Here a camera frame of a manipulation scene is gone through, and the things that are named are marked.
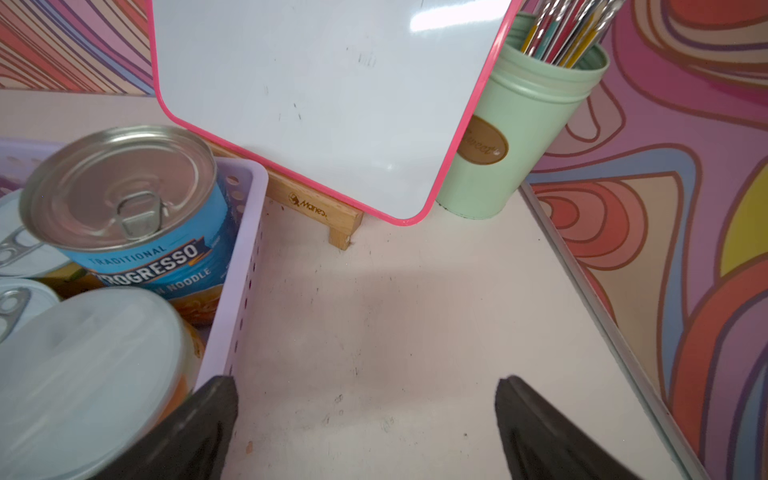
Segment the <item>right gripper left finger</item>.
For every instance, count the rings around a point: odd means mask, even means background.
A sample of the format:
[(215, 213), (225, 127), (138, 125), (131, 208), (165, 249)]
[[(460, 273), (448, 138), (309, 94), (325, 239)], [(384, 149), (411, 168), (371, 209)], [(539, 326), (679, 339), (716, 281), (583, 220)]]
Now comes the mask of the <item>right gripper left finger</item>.
[(215, 376), (96, 479), (219, 479), (238, 416), (231, 376)]

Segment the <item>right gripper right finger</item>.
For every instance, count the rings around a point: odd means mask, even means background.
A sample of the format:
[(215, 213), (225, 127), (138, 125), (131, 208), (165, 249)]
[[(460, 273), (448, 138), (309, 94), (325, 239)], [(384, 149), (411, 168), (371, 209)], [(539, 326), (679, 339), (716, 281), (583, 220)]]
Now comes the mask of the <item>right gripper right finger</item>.
[(635, 479), (518, 376), (498, 382), (495, 414), (513, 479)]

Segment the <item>small can white plastic lid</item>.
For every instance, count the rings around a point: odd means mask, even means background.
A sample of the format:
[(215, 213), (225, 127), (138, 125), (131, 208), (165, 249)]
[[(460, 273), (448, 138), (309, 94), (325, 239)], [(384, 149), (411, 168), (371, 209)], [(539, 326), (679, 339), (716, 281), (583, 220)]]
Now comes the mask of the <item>small can white plastic lid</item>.
[(1, 476), (88, 479), (191, 394), (197, 330), (148, 290), (74, 296), (1, 344)]

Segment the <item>small can yellow label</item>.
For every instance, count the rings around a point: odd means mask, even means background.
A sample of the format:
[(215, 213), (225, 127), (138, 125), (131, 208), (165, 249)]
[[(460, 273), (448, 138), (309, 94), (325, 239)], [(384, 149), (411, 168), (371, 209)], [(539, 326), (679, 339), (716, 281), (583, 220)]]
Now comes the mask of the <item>small can yellow label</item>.
[(61, 298), (41, 282), (23, 278), (1, 279), (1, 341), (32, 319), (53, 308)]

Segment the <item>blue Progresso soup can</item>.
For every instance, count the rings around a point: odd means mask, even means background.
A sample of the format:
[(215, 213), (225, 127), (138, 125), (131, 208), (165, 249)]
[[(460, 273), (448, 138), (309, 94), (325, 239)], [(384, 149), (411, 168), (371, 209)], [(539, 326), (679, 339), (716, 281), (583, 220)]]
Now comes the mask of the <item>blue Progresso soup can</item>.
[(116, 127), (49, 156), (20, 218), (107, 287), (160, 295), (187, 322), (213, 322), (238, 233), (210, 147), (170, 126)]

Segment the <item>small can orange label front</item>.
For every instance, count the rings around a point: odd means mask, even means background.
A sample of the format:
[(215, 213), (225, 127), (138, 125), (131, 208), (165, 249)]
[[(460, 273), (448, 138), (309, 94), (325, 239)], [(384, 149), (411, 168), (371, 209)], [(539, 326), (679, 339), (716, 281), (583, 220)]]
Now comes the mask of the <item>small can orange label front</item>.
[(80, 267), (25, 228), (19, 213), (21, 193), (1, 198), (1, 277), (70, 280)]

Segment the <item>purple plastic basket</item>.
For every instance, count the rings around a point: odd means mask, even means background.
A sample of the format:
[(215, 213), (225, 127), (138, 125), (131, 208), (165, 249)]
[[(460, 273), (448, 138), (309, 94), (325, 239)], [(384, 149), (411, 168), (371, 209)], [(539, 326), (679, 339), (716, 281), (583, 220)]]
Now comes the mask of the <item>purple plastic basket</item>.
[(266, 169), (254, 161), (221, 155), (216, 160), (239, 211), (239, 231), (196, 389), (214, 376), (234, 377), (238, 373), (239, 357), (245, 349), (243, 337), (256, 307), (254, 294), (263, 239), (261, 216), (269, 180)]

